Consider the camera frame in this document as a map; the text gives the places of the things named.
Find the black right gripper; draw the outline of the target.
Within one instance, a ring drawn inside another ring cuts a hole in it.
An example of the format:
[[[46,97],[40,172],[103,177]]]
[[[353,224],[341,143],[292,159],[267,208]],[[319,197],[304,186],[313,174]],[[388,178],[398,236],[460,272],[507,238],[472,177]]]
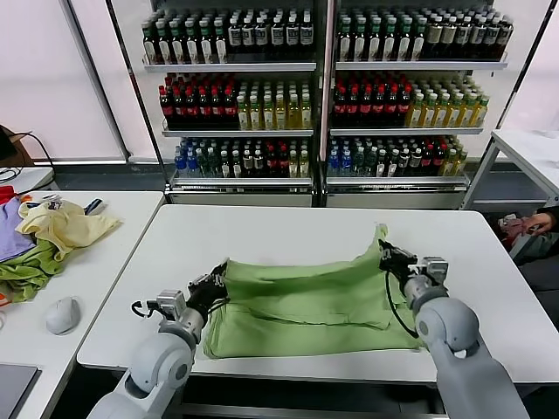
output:
[[[417,269],[418,257],[382,239],[378,240],[381,251],[380,269],[392,274],[399,284],[406,284]]]

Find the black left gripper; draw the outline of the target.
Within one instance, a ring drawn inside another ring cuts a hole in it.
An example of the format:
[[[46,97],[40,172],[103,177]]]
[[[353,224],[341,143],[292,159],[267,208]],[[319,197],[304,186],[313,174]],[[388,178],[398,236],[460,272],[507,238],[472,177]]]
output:
[[[228,261],[213,267],[209,273],[202,274],[188,284],[189,299],[186,306],[199,313],[210,313],[216,300],[227,300],[229,294],[223,282]]]

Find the bystander hand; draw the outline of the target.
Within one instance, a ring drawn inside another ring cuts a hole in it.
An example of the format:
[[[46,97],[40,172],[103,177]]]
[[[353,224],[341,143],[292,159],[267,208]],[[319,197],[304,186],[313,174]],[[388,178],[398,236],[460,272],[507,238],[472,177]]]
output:
[[[525,234],[541,235],[552,230],[556,225],[555,217],[548,213],[536,213],[523,220],[522,228]]]

